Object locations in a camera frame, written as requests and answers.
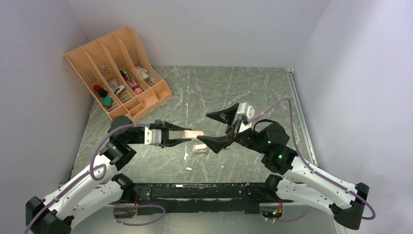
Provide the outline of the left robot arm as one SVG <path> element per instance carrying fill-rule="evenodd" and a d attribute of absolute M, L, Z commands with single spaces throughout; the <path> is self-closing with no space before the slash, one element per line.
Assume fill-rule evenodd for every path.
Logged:
<path fill-rule="evenodd" d="M 130 202 L 135 195 L 134 183 L 119 172 L 136 154 L 129 145 L 173 147 L 186 139 L 170 139 L 169 132 L 185 130 L 158 119 L 155 123 L 134 123 L 127 116 L 115 117 L 80 173 L 44 198 L 34 196 L 26 203 L 24 233 L 68 234 L 106 205 Z"/>

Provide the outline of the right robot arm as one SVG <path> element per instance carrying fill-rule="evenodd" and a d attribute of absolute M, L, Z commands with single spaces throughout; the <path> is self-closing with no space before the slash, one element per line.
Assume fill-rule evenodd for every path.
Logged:
<path fill-rule="evenodd" d="M 197 139 L 216 154 L 232 143 L 262 154 L 262 164 L 272 173 L 263 187 L 267 201 L 296 201 L 327 213 L 347 229 L 358 230 L 364 220 L 369 186 L 346 182 L 312 165 L 287 146 L 290 136 L 276 121 L 263 119 L 268 125 L 257 131 L 254 113 L 248 103 L 207 113 L 206 117 L 226 125 L 225 133 Z"/>

